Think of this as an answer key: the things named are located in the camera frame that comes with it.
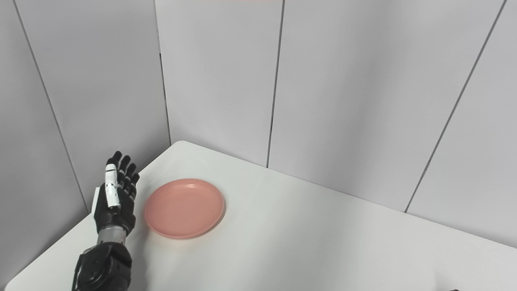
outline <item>white tabletop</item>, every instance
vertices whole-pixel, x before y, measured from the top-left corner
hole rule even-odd
[[[517,290],[517,249],[198,145],[177,142],[140,174],[130,290]],[[142,217],[147,197],[180,178],[212,183],[226,202],[198,238],[162,237]],[[70,290],[96,239],[89,215],[5,290]]]

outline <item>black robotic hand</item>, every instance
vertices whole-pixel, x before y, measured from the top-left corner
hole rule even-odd
[[[79,256],[72,291],[126,291],[131,283],[132,259],[124,245],[136,222],[133,209],[140,176],[134,173],[136,165],[129,165],[129,156],[120,158],[117,151],[108,159],[94,212],[97,245]]]

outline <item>wall panel seam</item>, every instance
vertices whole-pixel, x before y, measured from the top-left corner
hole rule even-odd
[[[81,199],[83,200],[84,208],[86,210],[86,213],[88,213],[88,206],[86,204],[86,200],[84,199],[84,195],[83,195],[83,192],[81,190],[81,186],[79,185],[79,180],[77,179],[77,174],[75,173],[75,169],[73,167],[72,159],[70,158],[70,154],[68,152],[68,148],[66,147],[65,139],[63,138],[63,133],[61,132],[61,128],[60,128],[59,123],[57,121],[57,117],[56,117],[56,114],[54,112],[54,108],[52,107],[52,102],[50,101],[50,97],[49,97],[49,93],[47,91],[47,87],[45,86],[45,82],[43,81],[43,76],[41,75],[41,71],[39,69],[38,62],[36,61],[36,56],[34,55],[34,51],[32,49],[31,42],[29,41],[29,37],[27,35],[27,30],[25,29],[25,25],[23,24],[23,20],[22,20],[21,14],[20,14],[20,10],[18,9],[18,5],[16,4],[16,0],[12,0],[12,2],[14,3],[14,8],[16,9],[16,13],[17,13],[18,19],[19,19],[20,24],[22,26],[23,34],[25,36],[25,40],[27,41],[27,45],[29,46],[29,50],[31,52],[32,59],[34,61],[34,65],[36,66],[36,71],[38,72],[39,80],[41,82],[41,85],[43,86],[43,91],[45,93],[45,96],[47,97],[47,101],[49,102],[50,110],[52,112],[52,117],[54,118],[57,130],[59,132],[59,137],[61,138],[61,142],[63,143],[63,146],[65,148],[65,152],[66,152],[66,155],[67,155],[67,158],[68,158],[68,162],[70,163],[70,167],[72,168],[72,173],[73,173],[73,176],[75,178],[75,182],[77,184],[77,188],[79,190],[79,193],[81,194]]]
[[[483,54],[483,51],[486,47],[486,44],[488,43],[489,39],[490,39],[490,36],[492,35],[492,32],[494,31],[494,28],[495,28],[495,25],[497,24],[497,21],[499,20],[499,16],[501,15],[504,7],[505,7],[505,4],[506,4],[506,1],[507,0],[503,0],[503,3],[501,4],[501,8],[499,9],[498,13],[497,13],[497,16],[495,17],[495,20],[494,22],[492,23],[492,26],[490,27],[490,30],[483,42],[483,45],[481,46],[481,49],[476,57],[476,60],[474,61],[474,64],[472,65],[472,69],[470,69],[470,72],[467,76],[467,79],[465,80],[465,83],[463,84],[463,87],[461,88],[461,91],[460,91],[460,94],[458,96],[458,98],[456,99],[456,102],[454,103],[454,106],[452,107],[452,110],[451,110],[451,113],[449,114],[449,117],[447,118],[447,121],[445,122],[445,126],[444,128],[442,129],[442,132],[440,133],[440,136],[438,137],[438,140],[436,142],[436,145],[434,146],[433,148],[433,151],[431,152],[431,156],[429,157],[429,160],[427,161],[425,167],[424,167],[424,170],[422,172],[422,175],[420,176],[420,179],[418,180],[418,183],[415,187],[415,190],[413,191],[413,194],[411,195],[411,198],[409,199],[409,202],[407,203],[407,206],[406,206],[406,209],[404,210],[404,213],[407,213],[408,209],[409,209],[409,206],[411,205],[411,202],[413,202],[413,198],[415,198],[415,194],[417,193],[418,191],[418,187],[420,186],[420,183],[422,182],[422,179],[423,177],[425,176],[425,173],[427,172],[427,169],[429,168],[429,165],[431,164],[431,160],[433,159],[434,157],[434,154],[436,153],[436,149],[438,148],[438,146],[440,145],[440,142],[442,141],[442,138],[444,136],[444,133],[445,133],[445,130],[447,130],[447,126],[449,126],[449,123],[452,119],[452,116],[454,115],[454,112],[456,111],[456,108],[458,107],[458,104],[460,103],[460,100],[463,96],[463,93],[465,92],[465,89],[467,88],[467,85],[470,81],[470,78],[472,77],[472,74],[474,73],[474,70],[476,69],[476,66],[479,62],[479,59],[481,58],[481,55]]]

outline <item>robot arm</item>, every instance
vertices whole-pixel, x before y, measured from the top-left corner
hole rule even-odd
[[[126,291],[131,283],[132,259],[125,247],[134,229],[133,215],[136,183],[135,164],[117,151],[108,159],[105,183],[100,187],[94,219],[97,245],[79,256],[72,291]]]

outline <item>robotic finger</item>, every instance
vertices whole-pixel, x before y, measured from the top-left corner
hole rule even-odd
[[[128,155],[121,158],[117,151],[106,162],[104,184],[94,202],[97,245],[79,256],[72,291],[126,291],[131,283],[132,259],[125,242],[136,223],[133,209],[140,176]]]

